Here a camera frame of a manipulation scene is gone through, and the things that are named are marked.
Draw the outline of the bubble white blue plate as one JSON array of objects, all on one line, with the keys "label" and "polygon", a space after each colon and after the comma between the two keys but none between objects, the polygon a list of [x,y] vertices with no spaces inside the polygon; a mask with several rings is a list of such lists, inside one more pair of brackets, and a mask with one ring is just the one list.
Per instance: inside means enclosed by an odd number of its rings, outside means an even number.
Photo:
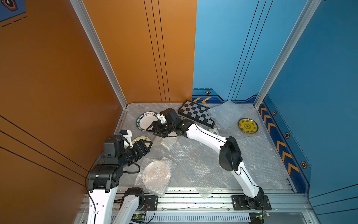
[{"label": "bubble white blue plate", "polygon": [[146,131],[146,129],[154,122],[157,121],[157,113],[156,112],[144,112],[136,119],[136,127],[141,131]]}]

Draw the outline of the bubble pink plate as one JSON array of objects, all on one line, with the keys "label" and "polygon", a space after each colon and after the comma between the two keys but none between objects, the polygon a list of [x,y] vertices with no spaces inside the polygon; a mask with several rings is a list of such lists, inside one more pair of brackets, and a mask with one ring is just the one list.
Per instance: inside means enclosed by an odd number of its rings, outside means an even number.
[{"label": "bubble pink plate", "polygon": [[167,157],[162,159],[144,158],[134,186],[142,188],[144,192],[162,197],[176,168],[177,163]]}]

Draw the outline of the bubble wrap of green plate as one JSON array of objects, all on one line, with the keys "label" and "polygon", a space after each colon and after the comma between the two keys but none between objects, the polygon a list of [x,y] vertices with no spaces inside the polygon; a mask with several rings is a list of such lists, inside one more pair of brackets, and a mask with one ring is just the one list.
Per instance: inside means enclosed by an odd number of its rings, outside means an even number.
[{"label": "bubble wrap of green plate", "polygon": [[208,110],[209,115],[214,118],[222,128],[229,128],[246,113],[247,109],[241,104],[227,101]]}]

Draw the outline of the yellow dinner plate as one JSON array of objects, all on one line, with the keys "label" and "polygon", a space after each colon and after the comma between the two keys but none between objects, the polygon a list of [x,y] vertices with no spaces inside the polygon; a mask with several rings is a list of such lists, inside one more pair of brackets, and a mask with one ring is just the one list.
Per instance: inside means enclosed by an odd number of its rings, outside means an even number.
[{"label": "yellow dinner plate", "polygon": [[257,123],[249,118],[242,118],[238,122],[239,129],[247,134],[255,134],[259,130]]}]

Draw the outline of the bubble wrap of yellow plate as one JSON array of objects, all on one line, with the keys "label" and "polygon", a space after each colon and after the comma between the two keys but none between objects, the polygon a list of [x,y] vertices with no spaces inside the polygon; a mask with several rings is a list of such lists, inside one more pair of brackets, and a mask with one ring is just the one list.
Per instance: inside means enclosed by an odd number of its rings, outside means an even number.
[{"label": "bubble wrap of yellow plate", "polygon": [[242,132],[235,123],[229,128],[219,128],[221,136],[232,136],[241,150],[243,162],[251,180],[264,190],[292,190],[287,171],[276,150],[268,140],[261,123],[255,134]]}]

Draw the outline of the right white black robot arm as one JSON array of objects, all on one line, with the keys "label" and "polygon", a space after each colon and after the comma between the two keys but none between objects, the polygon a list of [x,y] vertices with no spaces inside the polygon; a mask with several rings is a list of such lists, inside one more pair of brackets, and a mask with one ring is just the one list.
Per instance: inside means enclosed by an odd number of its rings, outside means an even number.
[{"label": "right white black robot arm", "polygon": [[199,127],[189,119],[181,119],[172,108],[160,112],[156,117],[157,119],[147,127],[146,131],[162,138],[170,137],[171,133],[176,133],[210,147],[218,153],[219,165],[224,170],[231,172],[242,187],[247,207],[251,210],[263,209],[264,191],[246,171],[241,150],[234,137],[221,137]]}]

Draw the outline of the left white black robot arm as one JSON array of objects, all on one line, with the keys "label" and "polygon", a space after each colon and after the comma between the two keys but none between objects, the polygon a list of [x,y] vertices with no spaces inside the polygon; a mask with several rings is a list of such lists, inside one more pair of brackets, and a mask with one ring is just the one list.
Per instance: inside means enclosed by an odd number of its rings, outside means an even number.
[{"label": "left white black robot arm", "polygon": [[146,156],[153,143],[140,139],[131,142],[131,134],[117,134],[103,144],[102,163],[95,165],[88,174],[89,224],[109,224],[120,177],[124,168],[137,165]]}]

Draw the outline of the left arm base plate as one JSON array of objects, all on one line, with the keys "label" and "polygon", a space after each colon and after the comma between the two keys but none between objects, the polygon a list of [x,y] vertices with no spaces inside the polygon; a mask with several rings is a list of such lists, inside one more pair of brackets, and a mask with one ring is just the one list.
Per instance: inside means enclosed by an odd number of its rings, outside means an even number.
[{"label": "left arm base plate", "polygon": [[120,199],[115,199],[114,203],[132,212],[156,211],[158,196],[146,195],[143,191],[128,191]]}]

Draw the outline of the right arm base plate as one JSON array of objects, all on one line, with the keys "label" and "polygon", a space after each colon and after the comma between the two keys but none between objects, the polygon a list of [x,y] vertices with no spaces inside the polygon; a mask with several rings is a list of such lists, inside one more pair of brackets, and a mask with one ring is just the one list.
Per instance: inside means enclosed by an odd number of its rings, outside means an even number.
[{"label": "right arm base plate", "polygon": [[263,200],[260,202],[260,206],[256,206],[254,203],[249,203],[245,196],[232,195],[231,196],[232,204],[235,211],[271,211],[271,203],[267,195],[264,195]]}]

